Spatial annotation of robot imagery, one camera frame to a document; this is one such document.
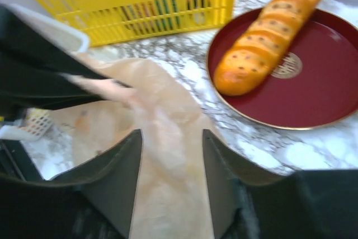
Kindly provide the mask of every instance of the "white container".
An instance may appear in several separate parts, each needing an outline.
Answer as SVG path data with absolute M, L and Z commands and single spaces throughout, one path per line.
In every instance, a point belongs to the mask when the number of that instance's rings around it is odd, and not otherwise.
M 64 51 L 80 53 L 87 51 L 90 39 L 85 33 L 17 4 L 10 4 L 9 8 L 18 12 L 21 18 L 36 31 Z M 4 125 L 0 128 L 0 139 L 35 141 L 42 137 L 52 124 L 49 111 L 29 109 L 26 126 Z

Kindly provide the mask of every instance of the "translucent plastic bag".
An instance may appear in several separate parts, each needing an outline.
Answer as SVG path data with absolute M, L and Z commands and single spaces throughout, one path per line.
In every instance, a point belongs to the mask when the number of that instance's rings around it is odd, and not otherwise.
M 122 88 L 111 79 L 72 77 L 111 100 L 53 112 L 59 125 L 73 128 L 74 162 L 87 161 L 141 129 L 130 239 L 214 238 L 201 145 L 203 129 L 217 133 L 209 118 L 189 92 L 150 60 L 120 60 L 96 69 L 135 88 Z

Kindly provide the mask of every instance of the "baguette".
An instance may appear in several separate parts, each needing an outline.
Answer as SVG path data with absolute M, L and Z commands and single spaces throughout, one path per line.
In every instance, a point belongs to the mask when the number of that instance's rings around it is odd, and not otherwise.
M 224 95 L 252 91 L 278 66 L 320 0 L 272 0 L 225 53 L 214 72 Z

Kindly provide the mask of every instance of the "white basket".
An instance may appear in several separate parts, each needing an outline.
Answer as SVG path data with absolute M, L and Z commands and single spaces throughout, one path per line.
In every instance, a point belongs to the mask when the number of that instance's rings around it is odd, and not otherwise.
M 17 127 L 4 125 L 0 128 L 0 139 L 35 141 L 46 133 L 53 121 L 50 112 L 43 109 L 27 111 L 26 126 Z
M 85 33 L 20 5 L 9 6 L 36 31 L 64 51 L 80 53 L 87 51 L 90 39 Z M 4 125 L 0 128 L 0 139 L 35 141 L 42 137 L 53 124 L 47 110 L 30 109 L 27 114 L 26 126 Z
M 73 27 L 18 4 L 10 4 L 9 6 L 12 10 L 19 12 L 21 18 L 29 25 L 65 51 L 84 53 L 90 46 L 88 36 Z

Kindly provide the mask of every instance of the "plastic bag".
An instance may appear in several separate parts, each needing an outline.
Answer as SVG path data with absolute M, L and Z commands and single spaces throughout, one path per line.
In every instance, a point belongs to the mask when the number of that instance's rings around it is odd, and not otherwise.
M 87 91 L 114 101 L 53 112 L 58 124 L 73 128 L 75 163 L 141 129 L 143 150 L 130 239 L 214 238 L 201 145 L 204 128 L 217 133 L 209 118 L 190 93 L 150 60 L 121 60 L 97 70 L 135 88 L 122 88 L 110 79 L 73 78 Z

